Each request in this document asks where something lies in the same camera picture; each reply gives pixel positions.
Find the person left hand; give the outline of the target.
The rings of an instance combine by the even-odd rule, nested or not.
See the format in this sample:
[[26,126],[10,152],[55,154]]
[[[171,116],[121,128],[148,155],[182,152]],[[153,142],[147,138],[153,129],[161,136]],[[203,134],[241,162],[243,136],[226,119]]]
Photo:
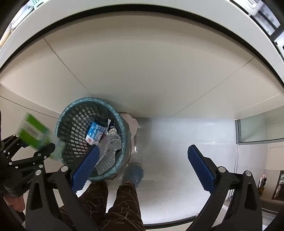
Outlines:
[[9,194],[6,194],[3,197],[4,201],[8,206],[12,206],[14,210],[18,212],[23,212],[25,210],[25,203],[24,203],[24,197],[23,195],[20,197],[13,197]]

